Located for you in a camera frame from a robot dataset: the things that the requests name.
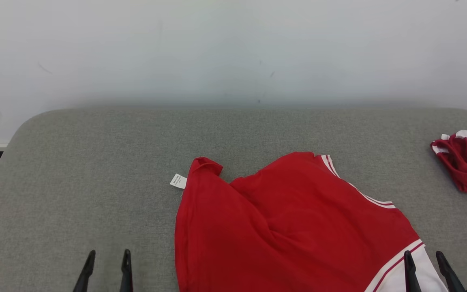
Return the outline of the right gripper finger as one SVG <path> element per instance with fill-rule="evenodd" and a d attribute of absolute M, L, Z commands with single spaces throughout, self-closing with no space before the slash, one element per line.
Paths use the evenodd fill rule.
<path fill-rule="evenodd" d="M 446 279 L 449 292 L 467 292 L 467 289 L 462 285 L 460 279 L 452 269 L 445 255 L 441 251 L 436 251 L 436 259 L 439 265 L 439 270 Z"/>
<path fill-rule="evenodd" d="M 416 266 L 409 250 L 404 252 L 405 290 L 406 292 L 421 292 L 416 276 Z"/>

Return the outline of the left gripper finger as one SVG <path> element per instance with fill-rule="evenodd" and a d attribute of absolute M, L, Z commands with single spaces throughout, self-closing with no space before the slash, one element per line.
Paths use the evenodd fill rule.
<path fill-rule="evenodd" d="M 131 252 L 129 249 L 124 250 L 121 270 L 122 281 L 120 284 L 119 292 L 133 292 Z"/>
<path fill-rule="evenodd" d="M 73 288 L 73 292 L 87 292 L 89 279 L 93 273 L 94 262 L 96 260 L 96 251 L 92 250 L 83 265 L 80 275 Z"/>

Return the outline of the red basketball jersey white trim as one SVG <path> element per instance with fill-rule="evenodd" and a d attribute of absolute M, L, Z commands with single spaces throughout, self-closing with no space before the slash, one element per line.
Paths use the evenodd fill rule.
<path fill-rule="evenodd" d="M 448 292 L 424 242 L 391 201 L 343 180 L 329 155 L 293 152 L 232 182 L 191 163 L 176 216 L 180 292 Z"/>

